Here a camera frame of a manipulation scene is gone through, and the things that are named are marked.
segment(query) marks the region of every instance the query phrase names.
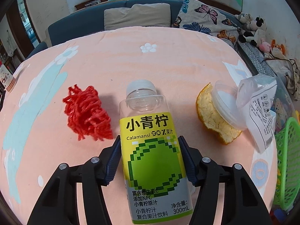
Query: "bundle of red string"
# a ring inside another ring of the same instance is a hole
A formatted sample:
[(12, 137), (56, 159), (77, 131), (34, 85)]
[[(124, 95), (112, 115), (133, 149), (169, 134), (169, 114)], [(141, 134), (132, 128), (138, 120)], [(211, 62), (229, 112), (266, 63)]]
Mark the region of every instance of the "bundle of red string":
[(111, 140), (110, 117), (101, 108), (98, 92), (92, 86), (82, 91), (77, 85), (69, 87), (69, 95), (63, 99), (66, 103), (64, 113), (68, 115), (68, 126), (78, 134), (78, 140), (90, 135), (94, 140)]

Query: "pink butterfly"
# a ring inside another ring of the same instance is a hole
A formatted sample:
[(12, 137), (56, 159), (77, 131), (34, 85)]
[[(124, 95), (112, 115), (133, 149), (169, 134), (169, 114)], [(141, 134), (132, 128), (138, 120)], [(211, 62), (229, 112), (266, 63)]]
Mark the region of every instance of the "pink butterfly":
[(207, 18), (208, 18), (208, 15), (209, 15), (210, 18), (211, 18), (211, 20), (213, 21), (213, 23), (215, 25), (217, 25), (217, 16), (218, 16), (218, 13), (214, 9), (211, 9), (207, 5), (202, 4), (201, 7), (198, 7), (198, 8), (195, 9), (195, 12), (197, 12), (197, 13), (206, 13)]

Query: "orange butterfly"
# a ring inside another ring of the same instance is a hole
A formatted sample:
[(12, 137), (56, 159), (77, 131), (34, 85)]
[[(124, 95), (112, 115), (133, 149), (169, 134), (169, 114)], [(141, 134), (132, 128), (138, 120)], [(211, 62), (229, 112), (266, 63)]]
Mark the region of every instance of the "orange butterfly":
[(227, 35), (227, 30), (222, 30), (222, 31), (220, 31), (220, 34), (217, 34), (217, 37), (219, 38), (219, 39), (227, 39), (227, 40), (230, 40), (232, 43), (234, 43), (235, 41), (236, 41), (236, 37), (235, 36), (230, 36), (230, 34), (229, 35)]

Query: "pink plush toy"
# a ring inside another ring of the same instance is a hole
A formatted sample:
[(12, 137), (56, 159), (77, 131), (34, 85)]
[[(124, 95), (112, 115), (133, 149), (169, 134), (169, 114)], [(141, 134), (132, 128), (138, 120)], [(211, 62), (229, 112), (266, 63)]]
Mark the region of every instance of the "pink plush toy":
[(266, 41), (263, 41), (263, 42), (259, 45), (259, 49), (260, 49), (262, 52), (264, 52), (264, 53), (270, 52), (270, 51), (272, 50), (271, 45), (270, 45), (268, 42), (266, 42)]

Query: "metal screw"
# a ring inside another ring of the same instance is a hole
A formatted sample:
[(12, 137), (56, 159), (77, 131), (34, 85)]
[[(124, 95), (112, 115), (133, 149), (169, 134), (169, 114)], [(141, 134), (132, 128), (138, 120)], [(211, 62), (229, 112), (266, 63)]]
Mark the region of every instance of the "metal screw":
[(66, 163), (62, 163), (59, 165), (59, 169), (63, 170), (67, 167)]
[(210, 163), (211, 160), (210, 160), (209, 157), (203, 157), (202, 161), (205, 162), (205, 163)]
[(241, 170), (243, 168), (242, 165), (238, 163), (234, 164), (234, 167), (238, 170)]
[(99, 162), (99, 157), (93, 157), (92, 159), (91, 159), (91, 162), (92, 163), (97, 163), (97, 162)]

